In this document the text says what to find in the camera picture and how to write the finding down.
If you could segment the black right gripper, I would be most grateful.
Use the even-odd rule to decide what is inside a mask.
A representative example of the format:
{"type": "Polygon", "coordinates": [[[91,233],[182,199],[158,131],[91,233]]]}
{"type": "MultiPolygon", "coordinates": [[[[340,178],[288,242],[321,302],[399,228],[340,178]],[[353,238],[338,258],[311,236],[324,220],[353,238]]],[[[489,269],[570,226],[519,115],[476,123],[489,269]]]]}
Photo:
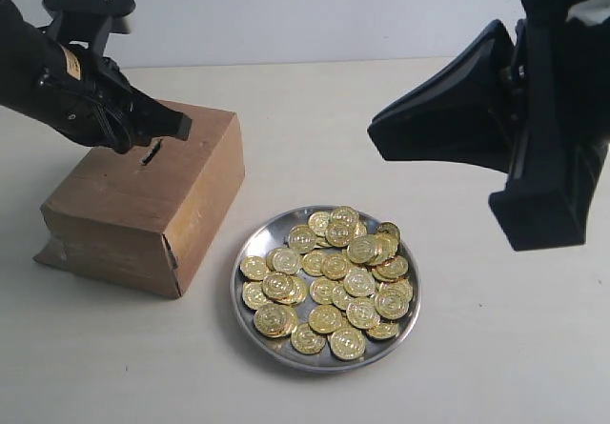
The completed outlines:
{"type": "Polygon", "coordinates": [[[502,150],[532,123],[531,107],[555,109],[557,126],[582,141],[609,139],[609,0],[519,0],[524,16],[499,79],[509,98],[502,150]]]}

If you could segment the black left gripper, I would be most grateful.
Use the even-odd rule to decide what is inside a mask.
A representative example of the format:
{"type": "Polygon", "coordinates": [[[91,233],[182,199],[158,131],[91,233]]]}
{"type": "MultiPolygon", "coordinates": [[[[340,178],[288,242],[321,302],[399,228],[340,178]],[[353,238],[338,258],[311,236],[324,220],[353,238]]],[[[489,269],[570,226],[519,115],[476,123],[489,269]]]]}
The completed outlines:
{"type": "Polygon", "coordinates": [[[118,65],[85,43],[49,37],[39,45],[37,120],[71,141],[125,153],[155,138],[186,141],[192,119],[142,91],[132,91],[118,65]]]}

